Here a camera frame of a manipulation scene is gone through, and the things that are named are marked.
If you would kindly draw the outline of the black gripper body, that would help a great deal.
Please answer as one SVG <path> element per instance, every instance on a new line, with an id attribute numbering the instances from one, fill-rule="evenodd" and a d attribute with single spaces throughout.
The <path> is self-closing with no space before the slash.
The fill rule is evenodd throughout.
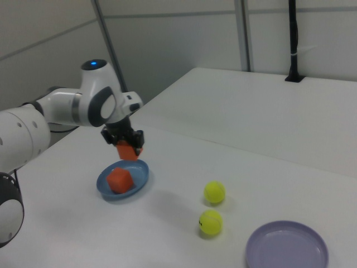
<path id="1" fill-rule="evenodd" d="M 116 135 L 118 140 L 128 137 L 128 134 L 133 130 L 129 117 L 124 117 L 122 120 L 115 123 L 107 123 L 105 125 L 112 134 Z"/>

